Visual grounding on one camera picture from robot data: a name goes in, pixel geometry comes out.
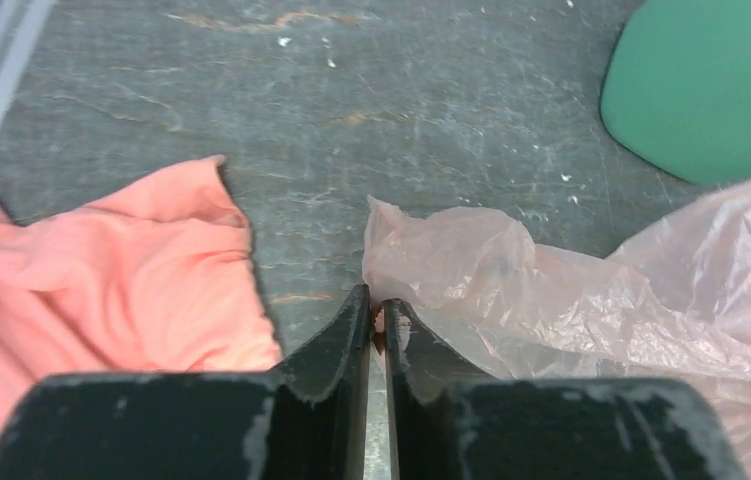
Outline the translucent pink trash bag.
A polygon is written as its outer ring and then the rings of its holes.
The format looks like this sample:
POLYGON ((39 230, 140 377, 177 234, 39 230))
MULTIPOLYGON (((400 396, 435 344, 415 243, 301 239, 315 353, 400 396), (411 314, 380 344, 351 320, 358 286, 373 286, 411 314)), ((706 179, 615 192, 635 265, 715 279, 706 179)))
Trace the translucent pink trash bag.
POLYGON ((371 199, 376 301, 501 378, 661 376, 714 407, 751 476, 751 180, 699 198, 606 258, 542 245, 507 214, 426 218, 371 199))

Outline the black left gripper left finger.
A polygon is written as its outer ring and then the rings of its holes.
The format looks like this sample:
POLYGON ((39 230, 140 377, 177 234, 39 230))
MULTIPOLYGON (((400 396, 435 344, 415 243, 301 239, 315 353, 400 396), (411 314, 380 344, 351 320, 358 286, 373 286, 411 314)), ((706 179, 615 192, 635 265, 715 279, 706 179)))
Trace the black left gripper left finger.
POLYGON ((355 286, 334 318, 278 366, 274 479, 361 479, 371 344, 369 289, 355 286))

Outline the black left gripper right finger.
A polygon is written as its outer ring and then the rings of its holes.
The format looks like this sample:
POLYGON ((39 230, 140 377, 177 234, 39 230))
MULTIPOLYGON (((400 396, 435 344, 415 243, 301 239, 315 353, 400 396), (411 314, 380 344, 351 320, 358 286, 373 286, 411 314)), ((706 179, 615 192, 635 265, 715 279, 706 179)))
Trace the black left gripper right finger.
POLYGON ((425 326, 409 303, 387 300, 381 312, 393 477, 461 479, 462 412, 449 387, 491 376, 425 326))

